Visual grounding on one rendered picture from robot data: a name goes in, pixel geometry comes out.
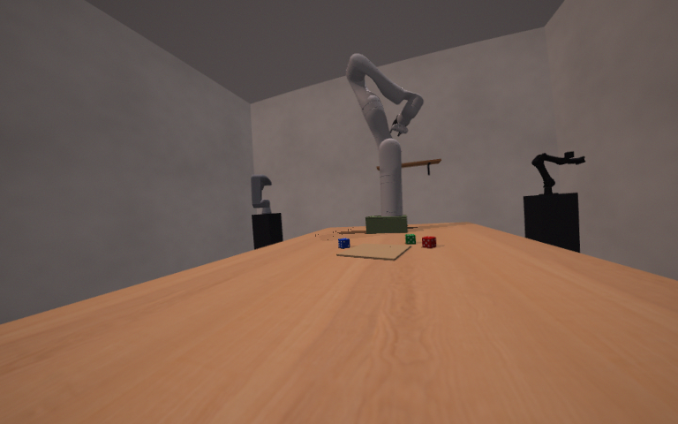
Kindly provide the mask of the red die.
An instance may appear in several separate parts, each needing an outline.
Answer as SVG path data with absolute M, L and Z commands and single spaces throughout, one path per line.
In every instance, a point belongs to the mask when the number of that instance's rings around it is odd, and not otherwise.
M 436 247 L 436 237 L 423 237 L 422 247 L 433 248 Z

